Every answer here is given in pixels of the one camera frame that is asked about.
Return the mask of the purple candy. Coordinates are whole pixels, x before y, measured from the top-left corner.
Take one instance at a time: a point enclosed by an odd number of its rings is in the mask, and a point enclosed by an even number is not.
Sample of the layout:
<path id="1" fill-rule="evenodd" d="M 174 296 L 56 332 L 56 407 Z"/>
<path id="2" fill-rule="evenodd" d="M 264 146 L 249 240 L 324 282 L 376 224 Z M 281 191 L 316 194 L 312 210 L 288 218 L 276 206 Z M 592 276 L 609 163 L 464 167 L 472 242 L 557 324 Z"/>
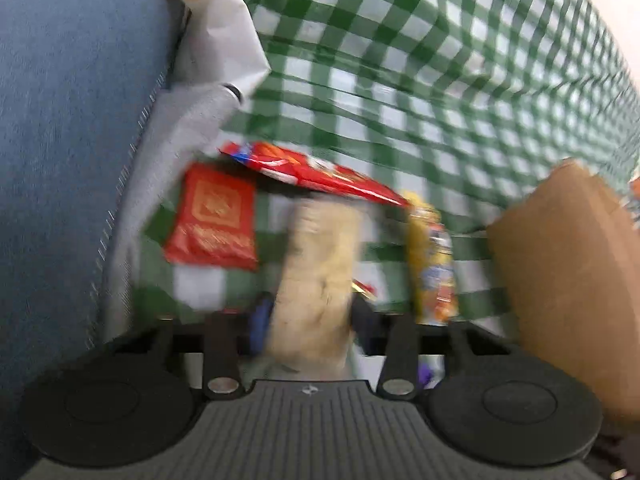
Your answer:
<path id="1" fill-rule="evenodd" d="M 419 356 L 418 381 L 421 389 L 434 388 L 445 375 L 445 359 L 439 354 Z"/>

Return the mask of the beige cereal bar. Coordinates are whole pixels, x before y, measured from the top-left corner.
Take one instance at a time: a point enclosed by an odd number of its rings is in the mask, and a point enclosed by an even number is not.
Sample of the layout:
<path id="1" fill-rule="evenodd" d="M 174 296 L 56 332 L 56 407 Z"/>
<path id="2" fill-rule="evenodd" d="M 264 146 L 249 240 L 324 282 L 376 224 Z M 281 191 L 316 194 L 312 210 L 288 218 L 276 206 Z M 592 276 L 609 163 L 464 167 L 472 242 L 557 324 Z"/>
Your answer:
<path id="1" fill-rule="evenodd" d="M 301 200 L 293 211 L 266 351 L 297 373 L 343 374 L 352 344 L 352 278 L 362 212 L 339 200 Z"/>

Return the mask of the red square Chinese snack packet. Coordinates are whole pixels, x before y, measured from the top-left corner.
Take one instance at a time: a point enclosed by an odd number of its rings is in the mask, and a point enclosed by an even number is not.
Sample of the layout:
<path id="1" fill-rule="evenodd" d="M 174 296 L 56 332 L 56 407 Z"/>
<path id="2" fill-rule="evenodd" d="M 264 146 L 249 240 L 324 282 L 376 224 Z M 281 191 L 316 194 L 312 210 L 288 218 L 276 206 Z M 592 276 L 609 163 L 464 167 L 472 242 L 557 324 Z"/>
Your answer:
<path id="1" fill-rule="evenodd" d="M 170 263 L 224 266 L 254 271 L 258 266 L 252 181 L 196 162 L 184 174 L 174 228 L 164 246 Z"/>

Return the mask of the long red snack wrapper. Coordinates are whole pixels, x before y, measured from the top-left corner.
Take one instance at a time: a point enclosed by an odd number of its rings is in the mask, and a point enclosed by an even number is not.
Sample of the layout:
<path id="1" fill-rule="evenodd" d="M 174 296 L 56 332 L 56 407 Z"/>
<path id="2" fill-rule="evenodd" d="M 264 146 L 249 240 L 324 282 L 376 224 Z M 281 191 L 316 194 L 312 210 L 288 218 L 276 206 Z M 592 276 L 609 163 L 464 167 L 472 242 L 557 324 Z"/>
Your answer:
<path id="1" fill-rule="evenodd" d="M 219 151 L 251 170 L 307 190 L 407 207 L 408 200 L 388 186 L 348 167 L 267 142 L 228 142 Z"/>

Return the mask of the small gold red candy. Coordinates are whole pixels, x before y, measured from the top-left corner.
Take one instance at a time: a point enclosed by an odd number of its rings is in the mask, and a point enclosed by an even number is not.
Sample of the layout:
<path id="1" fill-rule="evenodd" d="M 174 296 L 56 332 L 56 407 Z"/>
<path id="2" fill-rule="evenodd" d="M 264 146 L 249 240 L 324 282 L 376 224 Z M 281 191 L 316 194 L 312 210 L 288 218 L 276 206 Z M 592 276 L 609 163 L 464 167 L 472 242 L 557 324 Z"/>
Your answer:
<path id="1" fill-rule="evenodd" d="M 352 290 L 360 296 L 363 296 L 363 298 L 369 302 L 375 302 L 378 299 L 378 294 L 374 286 L 358 280 L 352 280 Z"/>

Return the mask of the yellow wrapped bun snack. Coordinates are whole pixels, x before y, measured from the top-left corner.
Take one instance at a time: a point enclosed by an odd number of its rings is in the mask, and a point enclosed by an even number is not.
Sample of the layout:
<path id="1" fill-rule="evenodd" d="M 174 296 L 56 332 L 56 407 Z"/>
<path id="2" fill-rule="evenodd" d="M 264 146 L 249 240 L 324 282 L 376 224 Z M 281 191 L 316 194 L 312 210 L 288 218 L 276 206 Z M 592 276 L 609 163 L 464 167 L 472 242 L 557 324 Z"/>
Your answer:
<path id="1" fill-rule="evenodd" d="M 451 237 L 440 213 L 413 192 L 407 201 L 406 253 L 416 320 L 446 323 L 459 314 Z"/>

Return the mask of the cardboard box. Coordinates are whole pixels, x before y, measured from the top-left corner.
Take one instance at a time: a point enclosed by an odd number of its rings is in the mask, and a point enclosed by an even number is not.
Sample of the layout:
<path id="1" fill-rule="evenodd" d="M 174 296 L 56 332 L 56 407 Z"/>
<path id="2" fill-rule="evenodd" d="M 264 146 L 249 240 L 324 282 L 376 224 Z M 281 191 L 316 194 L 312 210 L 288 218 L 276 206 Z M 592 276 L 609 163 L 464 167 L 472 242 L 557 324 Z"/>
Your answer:
<path id="1" fill-rule="evenodd" d="M 487 229 L 521 345 L 639 422 L 639 233 L 602 178 L 567 159 Z"/>

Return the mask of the green white checkered cloth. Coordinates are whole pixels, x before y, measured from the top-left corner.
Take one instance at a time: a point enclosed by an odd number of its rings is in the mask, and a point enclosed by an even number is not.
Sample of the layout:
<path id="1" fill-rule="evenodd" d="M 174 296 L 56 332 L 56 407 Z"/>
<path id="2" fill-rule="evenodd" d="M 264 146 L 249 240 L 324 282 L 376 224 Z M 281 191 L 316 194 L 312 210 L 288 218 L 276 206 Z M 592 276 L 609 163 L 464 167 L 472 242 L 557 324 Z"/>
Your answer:
<path id="1" fill-rule="evenodd" d="M 442 215 L 464 318 L 511 330 L 485 226 L 574 158 L 623 191 L 639 93 L 590 0 L 244 0 L 271 67 L 223 125 L 352 168 Z"/>

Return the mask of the white grey paper bag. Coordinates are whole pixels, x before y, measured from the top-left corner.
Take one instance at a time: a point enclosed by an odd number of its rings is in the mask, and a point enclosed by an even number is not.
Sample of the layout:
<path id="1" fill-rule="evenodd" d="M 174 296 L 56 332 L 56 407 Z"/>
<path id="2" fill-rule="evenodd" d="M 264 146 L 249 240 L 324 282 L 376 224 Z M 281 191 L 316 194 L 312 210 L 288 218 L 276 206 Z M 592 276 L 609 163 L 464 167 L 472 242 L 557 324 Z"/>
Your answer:
<path id="1" fill-rule="evenodd" d="M 110 232 L 98 263 L 100 337 L 126 332 L 132 320 L 145 225 L 190 162 L 210 148 L 221 127 L 270 72 L 244 0 L 182 0 L 188 18 L 172 62 L 168 89 L 156 87 L 141 115 L 142 136 L 120 175 Z"/>

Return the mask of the blue sofa cushion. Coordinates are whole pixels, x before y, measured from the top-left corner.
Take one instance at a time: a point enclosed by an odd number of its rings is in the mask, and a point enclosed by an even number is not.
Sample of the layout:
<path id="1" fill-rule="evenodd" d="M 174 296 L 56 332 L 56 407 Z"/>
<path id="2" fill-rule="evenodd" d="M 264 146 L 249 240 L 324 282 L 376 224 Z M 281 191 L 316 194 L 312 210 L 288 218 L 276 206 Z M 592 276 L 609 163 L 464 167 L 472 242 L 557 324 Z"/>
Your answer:
<path id="1" fill-rule="evenodd" d="M 102 270 L 180 0 L 1 0 L 1 474 L 36 452 L 17 407 L 102 334 Z"/>

